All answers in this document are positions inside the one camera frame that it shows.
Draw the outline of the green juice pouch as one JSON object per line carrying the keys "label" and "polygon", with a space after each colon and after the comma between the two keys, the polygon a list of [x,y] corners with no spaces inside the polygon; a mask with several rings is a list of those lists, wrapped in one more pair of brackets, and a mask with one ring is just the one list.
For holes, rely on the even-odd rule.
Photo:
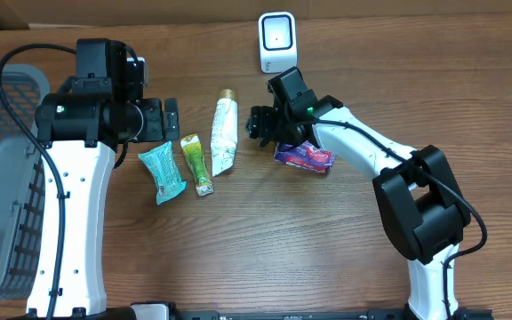
{"label": "green juice pouch", "polygon": [[193,174],[197,194],[199,196],[212,194],[214,189],[207,171],[200,139],[196,134],[190,134],[180,140],[180,146]]}

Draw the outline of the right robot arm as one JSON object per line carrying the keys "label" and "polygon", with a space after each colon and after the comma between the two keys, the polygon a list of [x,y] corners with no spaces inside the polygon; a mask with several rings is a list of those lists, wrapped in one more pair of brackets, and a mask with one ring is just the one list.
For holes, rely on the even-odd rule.
{"label": "right robot arm", "polygon": [[453,261],[471,221],[444,153],[415,149],[362,123],[331,95],[317,98],[300,70],[268,80],[272,106],[254,106],[246,130],[261,145],[298,147],[308,141],[355,167],[372,181],[388,240],[408,261],[411,293],[406,314],[414,319],[462,319],[454,296]]}

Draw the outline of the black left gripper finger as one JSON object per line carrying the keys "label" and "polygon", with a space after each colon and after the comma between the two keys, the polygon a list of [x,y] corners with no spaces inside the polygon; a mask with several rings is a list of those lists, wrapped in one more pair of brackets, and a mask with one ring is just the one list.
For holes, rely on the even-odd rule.
{"label": "black left gripper finger", "polygon": [[168,141],[175,141],[180,139],[179,122],[173,122],[169,120],[164,122],[164,139]]}
{"label": "black left gripper finger", "polygon": [[175,98],[164,100],[164,117],[166,120],[178,120],[178,101]]}

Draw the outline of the teal snack packet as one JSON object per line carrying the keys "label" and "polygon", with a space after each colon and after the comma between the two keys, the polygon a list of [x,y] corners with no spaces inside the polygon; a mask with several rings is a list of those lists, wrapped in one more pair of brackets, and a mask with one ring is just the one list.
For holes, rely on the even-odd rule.
{"label": "teal snack packet", "polygon": [[153,177],[157,205],[173,199],[186,189],[187,182],[181,178],[170,141],[148,152],[138,154],[138,158]]}

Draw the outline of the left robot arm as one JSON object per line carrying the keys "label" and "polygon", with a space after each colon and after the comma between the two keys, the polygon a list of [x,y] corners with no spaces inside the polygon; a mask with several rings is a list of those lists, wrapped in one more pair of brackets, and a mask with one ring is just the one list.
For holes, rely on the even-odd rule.
{"label": "left robot arm", "polygon": [[104,211],[112,171],[131,143],[176,140],[177,102],[147,99],[147,65],[133,48],[81,39],[76,73],[36,108],[29,139],[44,165],[44,215],[28,319],[173,319],[171,302],[111,308],[102,272]]}

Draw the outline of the white tube gold cap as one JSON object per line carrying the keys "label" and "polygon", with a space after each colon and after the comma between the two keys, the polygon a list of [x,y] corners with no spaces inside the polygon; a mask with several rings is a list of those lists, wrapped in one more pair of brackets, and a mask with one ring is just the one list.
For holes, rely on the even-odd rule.
{"label": "white tube gold cap", "polygon": [[220,91],[212,121],[211,156],[212,175],[231,169],[238,143],[238,104],[232,89]]}

